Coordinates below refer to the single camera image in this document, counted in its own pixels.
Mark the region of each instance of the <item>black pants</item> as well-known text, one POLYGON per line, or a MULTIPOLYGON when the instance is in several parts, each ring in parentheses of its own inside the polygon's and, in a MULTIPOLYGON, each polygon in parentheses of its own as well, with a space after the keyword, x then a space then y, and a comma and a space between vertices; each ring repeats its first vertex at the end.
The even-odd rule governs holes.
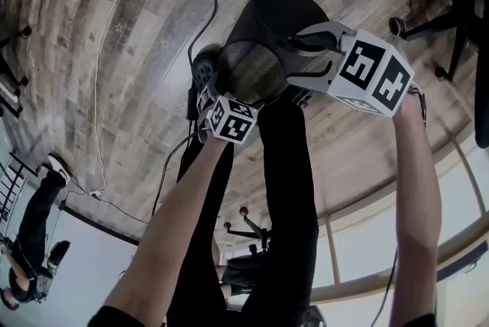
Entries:
POLYGON ((58 193, 65 185, 65 180, 59 173, 50 171, 25 209, 14 249, 18 248, 33 268, 42 266, 44 261, 47 217, 58 193))
MULTIPOLYGON (((298 326, 309 307, 319 230, 304 116, 299 107, 278 100, 260 111, 258 125, 264 144, 267 204, 273 225, 263 273, 241 314, 226 312, 212 260, 212 236, 232 168, 230 144, 212 176, 180 270, 167 313, 169 327, 196 323, 298 326)), ((202 144, 194 138, 183 155, 179 179, 201 149, 202 144)))

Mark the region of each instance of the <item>black mesh trash can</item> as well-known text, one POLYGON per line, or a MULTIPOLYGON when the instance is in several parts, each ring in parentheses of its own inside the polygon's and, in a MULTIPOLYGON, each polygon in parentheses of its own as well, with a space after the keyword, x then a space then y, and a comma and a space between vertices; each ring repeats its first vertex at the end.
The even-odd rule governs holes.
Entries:
POLYGON ((248 104, 279 95, 286 75, 304 71, 313 60, 290 38, 325 21, 313 0, 250 0, 219 57, 219 88, 248 104))

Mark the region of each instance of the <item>white cable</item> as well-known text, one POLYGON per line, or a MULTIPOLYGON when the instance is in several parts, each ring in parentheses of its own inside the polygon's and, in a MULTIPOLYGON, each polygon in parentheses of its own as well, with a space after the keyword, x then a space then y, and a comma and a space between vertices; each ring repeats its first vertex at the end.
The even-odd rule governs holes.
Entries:
POLYGON ((107 181, 105 180, 105 167, 104 167, 104 161, 102 159, 102 151, 100 150, 100 140, 99 140, 99 132, 97 131, 97 81, 99 79, 99 63, 100 63, 100 53, 102 52, 102 42, 104 39, 105 31, 107 30, 108 26, 108 21, 110 20, 112 13, 114 13, 115 6, 117 5, 118 0, 114 0, 112 7, 110 8, 110 11, 108 12, 107 20, 105 21, 104 28, 102 29, 102 34, 100 35, 100 42, 99 42, 99 49, 97 50, 97 64, 96 64, 96 71, 95 71, 95 112, 93 115, 93 122, 95 123, 95 138, 97 141, 97 148, 99 150, 99 159, 100 159, 100 164, 102 165, 102 178, 104 180, 104 188, 99 190, 100 192, 103 192, 107 189, 107 181))

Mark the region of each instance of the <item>black and white pattern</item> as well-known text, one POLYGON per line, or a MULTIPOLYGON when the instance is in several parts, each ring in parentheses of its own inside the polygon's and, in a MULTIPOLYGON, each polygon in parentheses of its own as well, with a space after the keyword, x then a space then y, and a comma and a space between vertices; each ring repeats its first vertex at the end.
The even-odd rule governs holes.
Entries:
POLYGON ((242 142, 252 125, 250 121, 230 115, 219 134, 233 141, 242 142))
POLYGON ((368 103, 364 100, 343 98, 341 96, 337 96, 336 98, 341 100, 345 104, 350 105, 353 108, 356 108, 358 111, 366 111, 366 112, 371 112, 373 114, 382 115, 382 112, 380 112, 373 105, 371 105, 370 103, 368 103))
POLYGON ((231 111, 236 112, 237 114, 244 115, 248 118, 253 119, 253 115, 251 114, 251 109, 247 105, 243 105, 233 100, 229 100, 229 108, 231 109, 231 111))
POLYGON ((384 48, 357 40, 339 75, 366 90, 384 54, 384 48))
POLYGON ((212 112, 211 115, 212 130, 215 131, 217 129, 223 116, 224 116, 224 107, 222 107, 221 102, 217 102, 217 105, 215 106, 214 111, 212 112))
POLYGON ((372 96, 393 111, 409 84, 410 77, 403 65, 392 56, 372 96))

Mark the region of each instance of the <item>white cube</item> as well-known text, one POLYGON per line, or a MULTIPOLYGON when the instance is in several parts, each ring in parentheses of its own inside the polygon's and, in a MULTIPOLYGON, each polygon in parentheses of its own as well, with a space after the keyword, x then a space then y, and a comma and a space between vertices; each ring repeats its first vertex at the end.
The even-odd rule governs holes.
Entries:
POLYGON ((208 119, 214 137, 243 145, 257 123, 258 110, 219 96, 208 119))
POLYGON ((414 72, 385 40, 359 31, 328 95, 358 111, 393 117, 414 72))

